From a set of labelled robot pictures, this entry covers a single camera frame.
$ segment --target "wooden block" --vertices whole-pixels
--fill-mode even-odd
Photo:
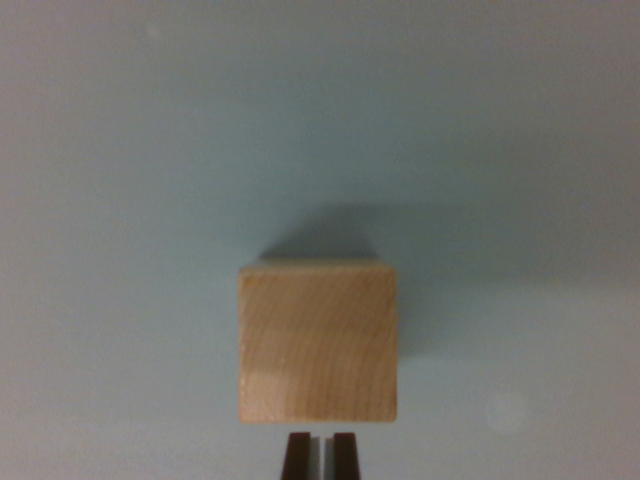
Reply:
[[[377,260],[240,270],[242,422],[389,422],[397,410],[396,275]]]

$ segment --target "wooden cube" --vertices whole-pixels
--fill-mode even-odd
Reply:
[[[377,260],[278,260],[238,278],[242,422],[389,422],[396,275]]]

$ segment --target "block face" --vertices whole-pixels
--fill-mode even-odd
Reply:
[[[287,261],[238,279],[243,422],[393,421],[396,277],[378,261]]]

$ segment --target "wood grain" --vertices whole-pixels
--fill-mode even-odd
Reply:
[[[240,270],[238,303],[241,421],[395,420],[392,267],[264,262]]]

